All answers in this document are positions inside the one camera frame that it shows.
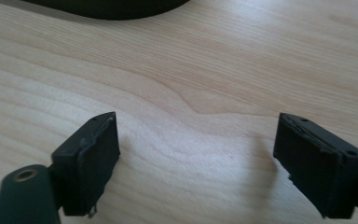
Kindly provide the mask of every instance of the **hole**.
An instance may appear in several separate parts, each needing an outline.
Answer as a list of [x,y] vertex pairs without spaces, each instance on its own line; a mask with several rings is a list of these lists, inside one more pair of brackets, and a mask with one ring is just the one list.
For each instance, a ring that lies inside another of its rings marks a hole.
[[36,176],[36,173],[37,173],[36,170],[21,171],[20,173],[18,173],[14,176],[14,181],[22,182],[22,181],[29,180],[29,179],[33,178],[34,176]]
[[357,156],[357,153],[354,151],[347,151],[347,153],[351,156]]

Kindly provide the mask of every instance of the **wood grain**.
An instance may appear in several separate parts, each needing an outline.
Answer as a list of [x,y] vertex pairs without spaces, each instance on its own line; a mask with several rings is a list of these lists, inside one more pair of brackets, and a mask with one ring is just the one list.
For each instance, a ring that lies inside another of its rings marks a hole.
[[122,156],[93,219],[322,220],[272,156],[280,112],[358,147],[358,1],[192,0],[96,21],[0,0],[0,181],[116,111]]

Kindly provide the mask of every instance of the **wooden table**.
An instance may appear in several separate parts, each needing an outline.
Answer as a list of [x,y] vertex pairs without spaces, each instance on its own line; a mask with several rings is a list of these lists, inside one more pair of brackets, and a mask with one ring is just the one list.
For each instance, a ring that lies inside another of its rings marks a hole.
[[93,219],[322,220],[272,158],[280,112],[358,147],[358,1],[192,0],[97,21],[0,0],[0,181],[116,111],[122,155]]

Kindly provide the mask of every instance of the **dark object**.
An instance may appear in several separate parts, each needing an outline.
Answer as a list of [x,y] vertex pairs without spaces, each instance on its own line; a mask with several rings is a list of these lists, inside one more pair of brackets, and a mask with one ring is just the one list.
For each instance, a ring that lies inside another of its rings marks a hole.
[[53,154],[49,168],[23,167],[2,182],[0,223],[60,223],[67,216],[92,217],[120,155],[115,113],[90,119]]
[[188,0],[23,0],[100,20],[132,20],[154,16]]
[[323,217],[351,218],[358,206],[358,148],[310,120],[280,114],[274,157]]

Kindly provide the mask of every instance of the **light wood surface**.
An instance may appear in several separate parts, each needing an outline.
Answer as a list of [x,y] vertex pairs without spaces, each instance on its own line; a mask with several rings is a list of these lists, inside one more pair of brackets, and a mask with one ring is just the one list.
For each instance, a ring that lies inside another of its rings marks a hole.
[[322,220],[272,158],[278,115],[358,147],[358,1],[191,0],[96,21],[0,0],[0,181],[117,112],[121,158],[93,219]]

